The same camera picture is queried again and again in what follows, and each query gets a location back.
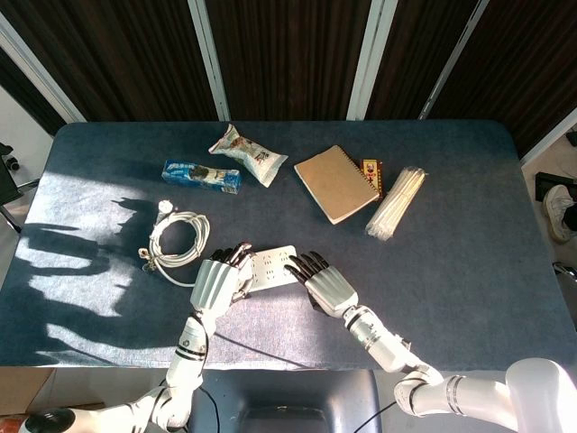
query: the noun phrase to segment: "robotic hand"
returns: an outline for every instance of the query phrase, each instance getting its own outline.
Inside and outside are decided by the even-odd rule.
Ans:
[[[143,433],[148,422],[165,431],[188,423],[192,394],[202,384],[215,320],[242,299],[252,284],[251,245],[216,250],[200,265],[190,297],[192,312],[166,374],[166,384],[139,400],[103,410],[56,409],[30,416],[20,433]]]
[[[344,326],[387,372],[406,376],[395,400],[409,415],[454,413],[521,433],[577,431],[577,390],[553,361],[530,358],[511,365],[506,384],[454,375],[447,378],[410,352],[410,343],[391,334],[373,311],[357,305],[358,295],[319,254],[291,256],[285,267],[308,291],[313,308],[344,319]]]

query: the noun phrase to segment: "spiral notebook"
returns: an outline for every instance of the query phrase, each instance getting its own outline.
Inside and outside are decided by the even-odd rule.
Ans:
[[[295,170],[333,224],[340,223],[379,196],[361,169],[339,146],[295,165]]]

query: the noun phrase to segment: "table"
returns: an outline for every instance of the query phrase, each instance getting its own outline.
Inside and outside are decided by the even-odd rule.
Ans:
[[[0,291],[0,365],[167,366],[188,289],[143,272],[157,204],[205,214],[203,253],[250,240],[293,244],[334,264],[395,333],[439,370],[502,370],[543,356],[573,362],[575,332],[507,131],[490,121],[234,122],[286,153],[270,188],[207,148],[224,123],[69,124],[46,170]],[[293,165],[333,144],[384,161],[389,189],[408,165],[428,176],[395,236],[363,228],[376,204],[332,226]],[[168,158],[240,168],[238,196],[166,184]],[[181,252],[194,233],[166,235]],[[193,281],[200,261],[175,275]],[[377,368],[340,320],[310,308],[297,284],[234,304],[217,322],[209,368]]]

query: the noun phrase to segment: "blue snack package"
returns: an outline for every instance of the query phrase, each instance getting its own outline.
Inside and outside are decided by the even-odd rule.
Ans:
[[[238,170],[209,169],[194,162],[166,160],[162,178],[167,183],[214,189],[228,194],[238,194],[241,172]]]

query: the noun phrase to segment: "chopstick bundle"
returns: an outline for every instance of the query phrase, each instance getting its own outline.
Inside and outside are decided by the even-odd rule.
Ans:
[[[425,171],[417,167],[406,167],[398,175],[393,188],[380,204],[365,230],[371,235],[386,241],[397,228],[418,189],[425,180]]]

